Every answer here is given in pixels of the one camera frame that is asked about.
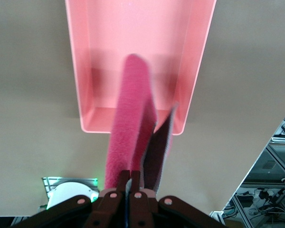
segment beige table surface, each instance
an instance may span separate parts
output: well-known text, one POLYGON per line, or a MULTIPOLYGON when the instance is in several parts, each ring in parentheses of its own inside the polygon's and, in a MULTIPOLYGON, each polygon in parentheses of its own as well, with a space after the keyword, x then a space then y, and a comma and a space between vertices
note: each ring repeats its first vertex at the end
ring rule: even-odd
MULTIPOLYGON (((285 1, 219 0, 158 197, 220 210, 285 117, 285 1)), ((44 176, 104 184, 108 134, 81 131, 65 4, 0 0, 0 216, 46 203, 44 176)))

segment white round object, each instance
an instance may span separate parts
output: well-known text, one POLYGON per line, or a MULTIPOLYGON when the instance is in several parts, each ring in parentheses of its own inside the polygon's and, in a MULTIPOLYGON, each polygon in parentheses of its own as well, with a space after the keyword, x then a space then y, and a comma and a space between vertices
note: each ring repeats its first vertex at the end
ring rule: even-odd
POLYGON ((251 216, 255 216, 255 215, 258 215, 260 212, 256 209, 256 208, 251 208, 249 209, 248 211, 248 214, 251 215, 251 216))
POLYGON ((47 204, 47 209, 74 196, 84 195, 91 198, 92 195, 98 195, 98 192, 93 191, 91 188, 81 183, 66 182, 59 184, 54 190, 49 192, 49 195, 50 198, 47 204))
POLYGON ((285 183, 285 178, 282 178, 282 179, 281 179, 281 182, 285 183))

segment bolt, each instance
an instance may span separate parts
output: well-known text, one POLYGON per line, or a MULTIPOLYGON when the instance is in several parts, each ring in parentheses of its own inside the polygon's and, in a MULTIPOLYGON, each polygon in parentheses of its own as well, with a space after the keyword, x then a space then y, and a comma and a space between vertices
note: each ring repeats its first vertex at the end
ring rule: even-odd
POLYGON ((79 200, 77 200, 77 204, 83 204, 83 203, 85 203, 85 199, 79 199, 79 200))
POLYGON ((139 199, 139 198, 142 197, 142 194, 140 192, 137 192, 137 193, 134 194, 134 197, 139 199))
POLYGON ((116 197, 117 197, 117 194, 115 192, 110 194, 110 198, 116 198, 116 197))
POLYGON ((165 201, 164 201, 164 203, 165 203, 166 205, 171 205, 171 204, 172 204, 172 200, 169 199, 169 198, 166 198, 165 201))

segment pink tray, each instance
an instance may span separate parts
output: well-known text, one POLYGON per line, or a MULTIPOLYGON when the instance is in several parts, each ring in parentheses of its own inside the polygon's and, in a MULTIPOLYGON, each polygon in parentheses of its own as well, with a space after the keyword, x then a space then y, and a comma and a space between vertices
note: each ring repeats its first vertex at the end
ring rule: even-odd
POLYGON ((125 57, 147 60, 159 125, 184 130, 216 0, 66 0, 81 128, 110 133, 125 57))

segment pink towel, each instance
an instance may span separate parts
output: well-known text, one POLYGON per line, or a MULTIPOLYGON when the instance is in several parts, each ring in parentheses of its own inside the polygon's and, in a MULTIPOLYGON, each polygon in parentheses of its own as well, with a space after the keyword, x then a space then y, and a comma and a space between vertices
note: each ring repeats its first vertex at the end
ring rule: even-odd
POLYGON ((109 142, 104 187, 116 187, 122 170, 142 170, 143 156, 156 125, 147 64, 137 55, 125 61, 109 142))
POLYGON ((147 64, 130 55, 123 70, 123 80, 111 132, 104 187, 115 188, 122 170, 140 171, 140 187, 158 190, 165 157, 171 143, 171 109, 162 126, 153 133, 156 109, 147 64))

